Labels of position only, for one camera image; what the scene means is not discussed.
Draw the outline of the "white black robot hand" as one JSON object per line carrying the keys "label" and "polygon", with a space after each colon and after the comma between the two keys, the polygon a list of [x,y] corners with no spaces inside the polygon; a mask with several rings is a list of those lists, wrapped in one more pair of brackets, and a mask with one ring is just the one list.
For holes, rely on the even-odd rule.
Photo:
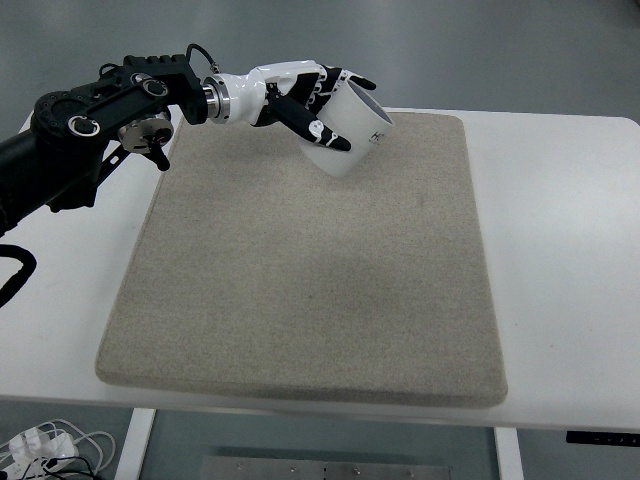
{"label": "white black robot hand", "polygon": [[348,84],[373,91],[376,84],[347,69],[314,60],[257,66],[244,75],[218,73],[207,81],[208,118],[216,123],[244,121],[253,127],[280,122],[301,139],[341,152],[352,143],[319,118]]}

